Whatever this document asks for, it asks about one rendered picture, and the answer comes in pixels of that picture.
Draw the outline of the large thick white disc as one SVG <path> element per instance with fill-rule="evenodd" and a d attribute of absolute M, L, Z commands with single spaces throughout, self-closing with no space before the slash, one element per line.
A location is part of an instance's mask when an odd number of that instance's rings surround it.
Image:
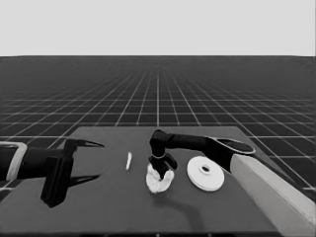
<path fill-rule="evenodd" d="M 224 172 L 219 165 L 203 156 L 193 157 L 187 165 L 191 182 L 206 192 L 216 192 L 224 184 Z"/>

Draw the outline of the white round carrier with pins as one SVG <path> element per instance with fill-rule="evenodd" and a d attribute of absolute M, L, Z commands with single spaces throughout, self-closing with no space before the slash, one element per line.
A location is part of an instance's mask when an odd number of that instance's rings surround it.
<path fill-rule="evenodd" d="M 148 182 L 148 181 L 152 181 L 152 182 L 153 182 L 152 178 L 153 178 L 154 175 L 151 175 L 151 174 L 146 173 L 146 185 L 147 185 L 147 182 Z M 169 187 L 171 186 L 172 182 L 171 182 L 170 184 L 168 184 L 168 183 L 163 179 L 163 182 L 160 183 L 160 184 L 158 184 L 158 186 L 159 186 L 159 191 L 158 191 L 156 194 L 158 194 L 158 193 L 163 193 L 163 192 L 167 191 L 167 190 L 169 189 Z"/>

